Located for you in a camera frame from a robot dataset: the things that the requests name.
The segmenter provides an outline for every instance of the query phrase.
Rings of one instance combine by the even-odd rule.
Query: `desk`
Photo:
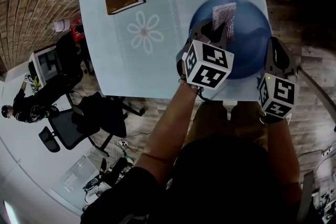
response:
[[[79,0],[86,40],[105,95],[172,98],[178,75],[175,57],[188,37],[196,10],[207,0],[146,0],[109,16],[105,0]],[[267,17],[265,0],[249,0]],[[139,35],[146,28],[147,36]],[[258,100],[257,76],[227,80],[216,100]]]

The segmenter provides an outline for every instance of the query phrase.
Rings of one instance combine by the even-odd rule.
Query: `red object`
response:
[[[69,18],[69,20],[70,20],[70,27],[76,27],[83,24],[81,16],[72,17]]]
[[[83,36],[80,32],[78,32],[75,27],[71,29],[71,34],[72,34],[73,40],[76,43],[80,41],[81,39],[85,38],[85,36]]]

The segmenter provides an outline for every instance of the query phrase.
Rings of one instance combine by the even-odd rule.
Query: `power strip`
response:
[[[118,145],[121,146],[122,148],[128,147],[128,143],[125,140],[118,141]]]
[[[328,147],[325,151],[322,152],[322,157],[328,156],[332,152],[332,146]]]

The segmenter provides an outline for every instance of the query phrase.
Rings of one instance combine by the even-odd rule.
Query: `hand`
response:
[[[24,82],[25,83],[30,83],[30,84],[35,84],[33,78],[29,74],[25,75]]]
[[[25,78],[23,79],[24,82],[27,82],[28,81],[28,78],[29,78],[29,74],[25,75]]]

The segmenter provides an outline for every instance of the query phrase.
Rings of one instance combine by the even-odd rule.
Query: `black shirt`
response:
[[[294,223],[299,205],[286,208],[267,152],[248,141],[218,136],[185,146],[172,184],[160,187],[135,167],[82,215],[82,224],[119,223],[149,214],[151,223]],[[305,223],[321,223],[311,208]]]
[[[13,116],[18,121],[33,122],[30,116],[30,110],[33,106],[34,96],[25,97],[25,92],[20,89],[19,93],[14,98]]]

